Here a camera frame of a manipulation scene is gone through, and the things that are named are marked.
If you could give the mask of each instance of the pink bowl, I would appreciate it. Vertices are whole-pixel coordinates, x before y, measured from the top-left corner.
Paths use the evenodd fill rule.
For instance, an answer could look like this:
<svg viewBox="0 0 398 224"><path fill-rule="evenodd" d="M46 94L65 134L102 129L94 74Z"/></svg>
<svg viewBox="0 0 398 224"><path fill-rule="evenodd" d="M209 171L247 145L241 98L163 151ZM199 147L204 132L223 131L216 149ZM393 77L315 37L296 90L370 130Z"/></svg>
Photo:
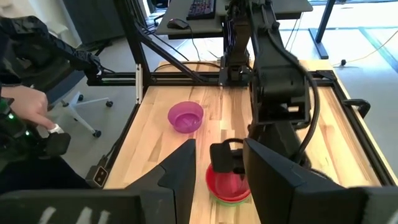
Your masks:
<svg viewBox="0 0 398 224"><path fill-rule="evenodd" d="M169 110L167 118L176 131L192 133L201 125L203 108L191 101L177 103Z"/></svg>

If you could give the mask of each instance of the floor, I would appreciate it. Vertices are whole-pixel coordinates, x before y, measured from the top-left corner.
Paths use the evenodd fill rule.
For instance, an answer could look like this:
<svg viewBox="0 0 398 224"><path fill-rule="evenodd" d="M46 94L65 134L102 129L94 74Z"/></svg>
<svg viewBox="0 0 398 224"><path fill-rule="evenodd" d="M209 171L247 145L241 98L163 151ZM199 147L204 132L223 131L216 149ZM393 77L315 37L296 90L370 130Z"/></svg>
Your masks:
<svg viewBox="0 0 398 224"><path fill-rule="evenodd" d="M396 35L383 52L375 53L363 60L347 64L344 68L338 67L341 59L361 58L374 51L375 42L385 42L397 30L398 21L389 19L386 13L396 9L398 2L380 4L345 4L335 6L329 29L323 37L330 61L336 63L336 71L352 98L368 100L372 108L365 118L374 138L378 142L392 168L398 174L398 151L396 150L396 133L398 133L398 69L389 63L398 60L398 35ZM303 15L300 29L293 33L287 49L299 59L318 59L317 50L312 42L307 28L318 27L322 18L323 6L314 6L314 11ZM379 12L378 16L368 16L368 12ZM295 21L281 21L281 36L284 43L291 34ZM368 41L363 32L375 39ZM160 37L171 46L178 49L190 60L198 60L192 40L168 40ZM153 39L161 47L182 59L170 47ZM201 60L216 60L222 55L221 39L195 39ZM162 58L144 47L146 58L151 70L155 69ZM104 49L100 55L101 63L118 72L133 71L134 59L126 40L118 40L111 47ZM72 136L68 152L64 155L67 162L82 176L85 176L90 166L95 165L103 154L106 154L119 137L135 102L134 87L89 87L82 80L67 96L70 99L77 91L85 96L85 100L110 97L114 101L112 108L105 107L104 103L93 103L78 108L78 112L95 129L102 131L102 136L95 139L82 125L72 118L64 116L61 107L56 107L50 115L57 119L58 124Z"/></svg>

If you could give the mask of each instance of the wooden tabletop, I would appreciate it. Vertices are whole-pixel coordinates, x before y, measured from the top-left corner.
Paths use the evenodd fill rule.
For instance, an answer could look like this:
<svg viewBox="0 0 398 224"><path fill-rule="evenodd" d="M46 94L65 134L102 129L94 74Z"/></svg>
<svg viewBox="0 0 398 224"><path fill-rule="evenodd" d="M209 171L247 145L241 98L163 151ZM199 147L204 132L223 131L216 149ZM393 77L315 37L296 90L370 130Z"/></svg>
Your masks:
<svg viewBox="0 0 398 224"><path fill-rule="evenodd" d="M310 70L333 69L326 60L302 61L302 65ZM204 72L217 69L207 65L190 67ZM175 68L164 67L160 71L172 72ZM320 119L306 150L313 168L323 171L345 187L380 185L333 90L321 87L319 92ZM205 115L198 131L193 134L180 134L174 131L167 121L167 113L174 104L187 100L201 104ZM126 187L150 171L187 139L195 138L197 179L190 223L259 223L251 198L238 207L222 206L211 199L205 182L205 171L210 164L210 144L227 138L245 138L250 121L251 105L247 88L150 86L105 188ZM300 130L297 134L303 139L306 132L307 130ZM369 137L385 160L370 133Z"/></svg>

